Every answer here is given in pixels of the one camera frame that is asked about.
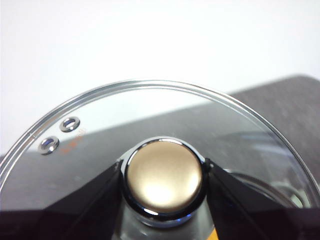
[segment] glass lid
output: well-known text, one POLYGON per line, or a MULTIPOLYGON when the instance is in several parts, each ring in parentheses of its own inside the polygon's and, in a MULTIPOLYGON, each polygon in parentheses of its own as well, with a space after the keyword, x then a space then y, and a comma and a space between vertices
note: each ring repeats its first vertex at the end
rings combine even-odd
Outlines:
POLYGON ((0 213, 81 215, 104 189, 94 215, 108 208, 113 220, 97 235, 214 239, 206 164, 285 208, 320 205, 302 159, 252 109, 191 84, 135 80, 85 92, 35 123, 1 162, 0 213))

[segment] dark gray countertop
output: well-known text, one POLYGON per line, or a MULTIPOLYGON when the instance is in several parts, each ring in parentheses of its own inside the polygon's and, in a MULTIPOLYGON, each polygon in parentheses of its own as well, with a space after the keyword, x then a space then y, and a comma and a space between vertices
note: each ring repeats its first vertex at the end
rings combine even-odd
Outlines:
POLYGON ((273 124, 320 183, 320 81, 298 75, 231 95, 273 124))

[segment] white wall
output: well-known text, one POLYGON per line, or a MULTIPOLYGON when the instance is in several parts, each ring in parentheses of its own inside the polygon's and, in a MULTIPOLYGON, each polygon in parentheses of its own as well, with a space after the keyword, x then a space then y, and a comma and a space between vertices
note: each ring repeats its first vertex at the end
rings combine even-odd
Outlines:
POLYGON ((320 1, 1 1, 1 150, 65 100, 114 81, 232 92, 320 79, 320 1))

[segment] glass surface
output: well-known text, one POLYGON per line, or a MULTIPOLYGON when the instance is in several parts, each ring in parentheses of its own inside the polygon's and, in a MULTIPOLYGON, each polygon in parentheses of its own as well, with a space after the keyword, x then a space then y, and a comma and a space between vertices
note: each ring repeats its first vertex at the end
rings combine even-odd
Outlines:
MULTIPOLYGON (((61 106, 31 129, 27 134, 31 137, 25 136, 17 145, 21 148, 12 150, 16 154, 7 155, 1 166, 1 211, 46 208, 88 183, 137 143, 155 136, 184 140, 240 180, 264 192, 262 181, 297 207, 319 203, 314 183, 294 150, 241 103, 182 83, 136 81, 114 86, 97 88, 61 106), (79 118, 79 127, 62 132, 61 122, 72 116, 79 118), (38 146, 50 136, 59 139, 59 146, 42 155, 38 146)), ((134 239, 123 232, 119 236, 134 239)))

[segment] gold knob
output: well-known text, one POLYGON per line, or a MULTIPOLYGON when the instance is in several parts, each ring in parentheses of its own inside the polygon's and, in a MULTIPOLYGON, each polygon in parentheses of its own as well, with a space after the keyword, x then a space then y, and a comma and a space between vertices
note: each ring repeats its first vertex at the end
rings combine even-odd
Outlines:
POLYGON ((145 144, 134 152, 127 167, 132 196, 156 213, 187 207, 202 184, 198 157, 187 146, 170 139, 145 144))

